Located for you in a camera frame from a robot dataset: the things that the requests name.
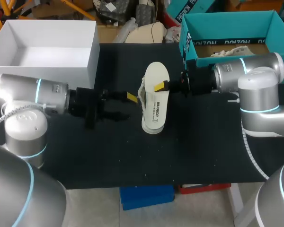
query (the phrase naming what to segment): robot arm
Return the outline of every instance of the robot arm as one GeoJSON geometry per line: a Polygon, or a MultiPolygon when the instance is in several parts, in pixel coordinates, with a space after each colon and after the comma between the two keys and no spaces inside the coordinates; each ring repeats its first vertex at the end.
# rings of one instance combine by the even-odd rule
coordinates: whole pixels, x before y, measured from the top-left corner
{"type": "Polygon", "coordinates": [[[278,53],[255,55],[198,68],[187,62],[180,81],[157,85],[155,91],[181,91],[202,95],[239,92],[243,128],[254,137],[284,136],[284,106],[279,106],[278,83],[284,79],[284,63],[278,53]]]}
{"type": "Polygon", "coordinates": [[[279,105],[274,70],[260,67],[238,80],[240,109],[246,134],[254,137],[284,136],[284,105],[279,105]]]}
{"type": "Polygon", "coordinates": [[[66,83],[0,75],[0,109],[14,100],[46,105],[47,114],[70,113],[85,118],[87,128],[93,128],[98,119],[121,121],[129,118],[129,115],[121,112],[106,112],[104,103],[110,99],[138,102],[137,98],[128,92],[98,92],[80,87],[70,90],[66,83]]]}

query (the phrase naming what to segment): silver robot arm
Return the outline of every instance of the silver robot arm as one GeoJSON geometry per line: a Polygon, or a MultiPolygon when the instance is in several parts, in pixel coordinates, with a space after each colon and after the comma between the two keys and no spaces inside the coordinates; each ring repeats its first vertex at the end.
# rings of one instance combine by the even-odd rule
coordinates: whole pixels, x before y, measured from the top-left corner
{"type": "Polygon", "coordinates": [[[284,105],[279,105],[278,76],[260,67],[238,80],[242,124],[254,137],[284,136],[284,105]]]}
{"type": "Polygon", "coordinates": [[[68,192],[0,146],[0,227],[67,227],[68,192]]]}

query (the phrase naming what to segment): black tablecloth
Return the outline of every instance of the black tablecloth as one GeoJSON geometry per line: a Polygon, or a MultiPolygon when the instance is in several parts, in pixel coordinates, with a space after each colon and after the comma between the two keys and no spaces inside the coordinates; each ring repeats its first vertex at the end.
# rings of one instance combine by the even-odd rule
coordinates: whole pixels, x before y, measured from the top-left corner
{"type": "MultiPolygon", "coordinates": [[[[177,44],[102,44],[96,87],[137,94],[154,61],[166,66],[170,79],[177,79],[183,69],[177,44]]],[[[284,85],[279,86],[279,96],[283,105],[284,85]]],[[[130,120],[106,120],[88,131],[83,119],[52,117],[42,170],[67,189],[264,181],[244,146],[239,104],[227,102],[233,99],[233,94],[173,94],[158,135],[143,131],[138,106],[116,101],[109,102],[107,110],[129,113],[130,120]]],[[[248,137],[248,142],[267,175],[284,164],[284,138],[248,137]]]]}

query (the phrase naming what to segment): metal rod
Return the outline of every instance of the metal rod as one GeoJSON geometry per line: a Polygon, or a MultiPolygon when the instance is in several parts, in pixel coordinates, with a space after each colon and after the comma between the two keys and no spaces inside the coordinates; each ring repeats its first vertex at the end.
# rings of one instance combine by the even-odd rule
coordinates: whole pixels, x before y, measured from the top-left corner
{"type": "Polygon", "coordinates": [[[14,11],[14,13],[17,13],[19,10],[21,10],[23,7],[29,5],[32,2],[32,0],[28,0],[26,3],[24,3],[22,6],[20,6],[18,9],[14,11]]]}
{"type": "Polygon", "coordinates": [[[1,7],[3,9],[3,12],[6,16],[10,16],[10,10],[9,10],[9,6],[8,4],[6,3],[5,0],[0,0],[0,4],[1,4],[1,7]]]}
{"type": "Polygon", "coordinates": [[[86,16],[87,18],[89,18],[90,20],[95,20],[95,18],[88,14],[87,12],[85,12],[83,9],[79,8],[78,6],[72,4],[71,2],[67,1],[67,0],[61,0],[62,2],[64,2],[66,5],[68,5],[69,7],[72,7],[74,10],[78,11],[79,13],[83,14],[84,16],[86,16]]]}

